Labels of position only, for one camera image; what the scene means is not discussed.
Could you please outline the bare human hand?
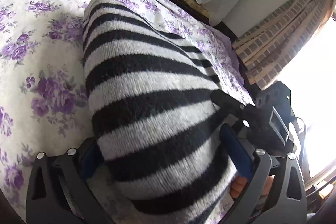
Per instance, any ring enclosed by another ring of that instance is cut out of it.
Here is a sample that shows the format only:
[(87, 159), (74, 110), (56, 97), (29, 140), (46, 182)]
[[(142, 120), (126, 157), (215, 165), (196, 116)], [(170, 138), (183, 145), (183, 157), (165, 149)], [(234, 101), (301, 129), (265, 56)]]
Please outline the bare human hand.
[[(261, 193), (261, 196), (267, 196), (270, 192), (274, 180), (274, 176), (269, 176), (266, 180), (264, 189)], [(244, 177), (237, 176), (231, 183), (230, 196), (233, 199), (237, 199), (242, 193), (244, 187), (246, 186), (248, 180)]]

